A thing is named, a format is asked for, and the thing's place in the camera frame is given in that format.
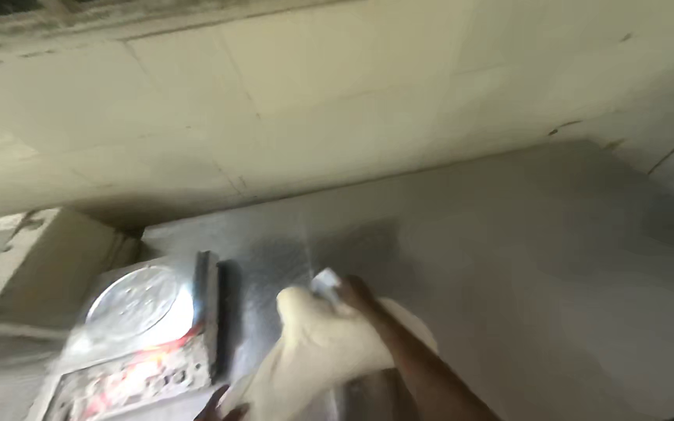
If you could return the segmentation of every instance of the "wall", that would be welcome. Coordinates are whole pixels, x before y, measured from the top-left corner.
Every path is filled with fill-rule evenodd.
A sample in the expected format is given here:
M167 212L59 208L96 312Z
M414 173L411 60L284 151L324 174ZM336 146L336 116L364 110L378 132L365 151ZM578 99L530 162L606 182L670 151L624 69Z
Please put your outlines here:
M664 0L363 0L53 44L0 62L0 213L142 225L538 142L642 171L674 148Z

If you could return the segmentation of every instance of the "fingers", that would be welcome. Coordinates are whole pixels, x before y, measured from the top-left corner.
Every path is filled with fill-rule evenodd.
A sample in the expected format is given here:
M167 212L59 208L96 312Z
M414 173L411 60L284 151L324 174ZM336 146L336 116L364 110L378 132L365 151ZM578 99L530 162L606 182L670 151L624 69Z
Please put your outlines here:
M229 387L229 384L223 384L218 390L215 390L215 392L210 397L210 400L207 401L207 404L204 406L204 409L201 410L199 415L197 415L194 419L204 419L207 414L214 414L217 405L220 403L220 398L225 395L225 392L228 391Z
M225 395L225 392L228 392L230 388L229 384L223 384L218 390L215 390L215 393L210 397L210 401L207 403L207 406L217 407L217 404L220 403L220 398Z
M222 421L240 421L246 415L246 412L248 412L248 404L236 406Z

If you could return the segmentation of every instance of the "hand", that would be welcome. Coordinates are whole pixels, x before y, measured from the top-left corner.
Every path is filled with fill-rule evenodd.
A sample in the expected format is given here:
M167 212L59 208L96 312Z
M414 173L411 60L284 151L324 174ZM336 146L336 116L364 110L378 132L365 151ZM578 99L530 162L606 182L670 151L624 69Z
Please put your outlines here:
M246 415L248 411L248 404L243 404L236 406L233 410L228 413L228 415L220 418L220 415L217 413L217 406L220 403L220 398L225 395L225 392L230 387L229 384L226 384L223 387L220 387L218 390L215 390L215 393L212 394L212 397L204 406L204 409L201 410L199 415L194 418L194 421L239 421Z
M358 276L347 275L341 277L339 285L335 287L335 291L340 300L363 314L382 308L369 290L369 287Z

